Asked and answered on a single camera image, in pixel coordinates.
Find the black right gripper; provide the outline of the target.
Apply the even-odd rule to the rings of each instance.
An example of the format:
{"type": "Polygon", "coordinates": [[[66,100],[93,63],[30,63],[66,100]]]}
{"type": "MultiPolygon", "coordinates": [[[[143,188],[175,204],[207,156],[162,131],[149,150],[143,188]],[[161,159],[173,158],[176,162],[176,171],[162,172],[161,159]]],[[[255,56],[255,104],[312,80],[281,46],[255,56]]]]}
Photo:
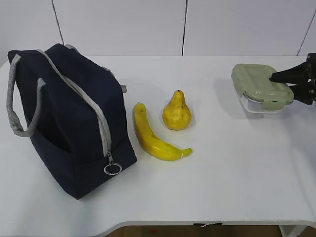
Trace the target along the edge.
{"type": "Polygon", "coordinates": [[[316,100],[316,54],[309,53],[306,62],[291,69],[273,73],[270,81],[277,83],[302,83],[291,85],[294,99],[307,105],[316,100]]]}

